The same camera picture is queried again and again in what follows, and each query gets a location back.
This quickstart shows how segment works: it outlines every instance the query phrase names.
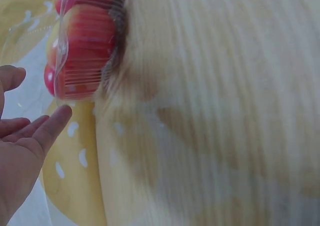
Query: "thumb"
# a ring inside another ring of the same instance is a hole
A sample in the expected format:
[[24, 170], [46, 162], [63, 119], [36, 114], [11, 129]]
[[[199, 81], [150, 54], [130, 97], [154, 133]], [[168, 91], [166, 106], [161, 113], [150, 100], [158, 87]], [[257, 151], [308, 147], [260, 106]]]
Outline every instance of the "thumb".
[[20, 86], [25, 77], [26, 71], [23, 68], [10, 65], [0, 67], [0, 118], [5, 106], [5, 92]]

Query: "beige surface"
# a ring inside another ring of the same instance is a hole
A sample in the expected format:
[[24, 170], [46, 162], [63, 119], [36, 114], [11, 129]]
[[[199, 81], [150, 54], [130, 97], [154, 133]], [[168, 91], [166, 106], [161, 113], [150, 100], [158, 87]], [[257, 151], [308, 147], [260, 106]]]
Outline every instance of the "beige surface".
[[109, 226], [315, 223], [317, 5], [127, 0], [119, 85], [96, 101]]

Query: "polka dot cloth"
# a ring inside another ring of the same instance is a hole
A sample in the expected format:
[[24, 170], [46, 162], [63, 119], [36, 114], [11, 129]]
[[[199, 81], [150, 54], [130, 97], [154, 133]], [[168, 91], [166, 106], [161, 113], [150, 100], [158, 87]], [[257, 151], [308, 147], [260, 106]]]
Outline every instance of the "polka dot cloth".
[[[54, 101], [48, 114], [55, 108]], [[106, 225], [93, 109], [93, 103], [72, 105], [72, 118], [42, 168], [42, 183], [52, 207], [79, 226]]]

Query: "plastic packaging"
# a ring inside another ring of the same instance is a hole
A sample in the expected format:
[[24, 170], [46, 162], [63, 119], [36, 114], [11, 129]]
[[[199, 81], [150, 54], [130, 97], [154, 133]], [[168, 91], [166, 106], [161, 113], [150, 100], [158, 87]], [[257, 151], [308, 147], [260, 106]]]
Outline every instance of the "plastic packaging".
[[46, 44], [44, 81], [59, 102], [91, 99], [118, 65], [124, 0], [54, 0], [60, 20]]

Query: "hand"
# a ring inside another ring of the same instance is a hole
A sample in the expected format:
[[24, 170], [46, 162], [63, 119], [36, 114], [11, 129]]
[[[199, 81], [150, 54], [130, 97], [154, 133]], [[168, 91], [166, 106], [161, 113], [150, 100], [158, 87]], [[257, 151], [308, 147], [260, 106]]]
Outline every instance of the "hand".
[[[24, 69], [0, 67], [0, 119], [5, 92], [17, 88]], [[26, 118], [0, 120], [0, 225], [6, 225], [30, 194], [52, 144], [72, 115], [69, 106], [30, 123]]]

